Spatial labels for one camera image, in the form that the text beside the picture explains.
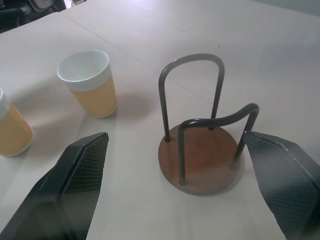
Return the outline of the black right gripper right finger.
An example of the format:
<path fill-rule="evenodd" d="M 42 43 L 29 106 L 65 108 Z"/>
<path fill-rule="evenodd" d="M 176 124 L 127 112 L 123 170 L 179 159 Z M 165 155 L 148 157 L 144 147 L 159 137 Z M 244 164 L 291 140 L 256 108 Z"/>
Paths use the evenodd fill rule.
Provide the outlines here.
<path fill-rule="evenodd" d="M 296 143 L 247 131 L 260 193 L 288 240 L 320 238 L 320 166 Z"/>

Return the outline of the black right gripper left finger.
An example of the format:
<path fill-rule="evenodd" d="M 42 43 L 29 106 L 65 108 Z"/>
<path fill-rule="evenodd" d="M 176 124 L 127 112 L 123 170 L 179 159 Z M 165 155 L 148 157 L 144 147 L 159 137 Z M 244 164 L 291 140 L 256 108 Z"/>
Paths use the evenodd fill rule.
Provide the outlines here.
<path fill-rule="evenodd" d="M 6 224 L 2 240 L 85 240 L 101 192 L 109 136 L 70 144 Z"/>

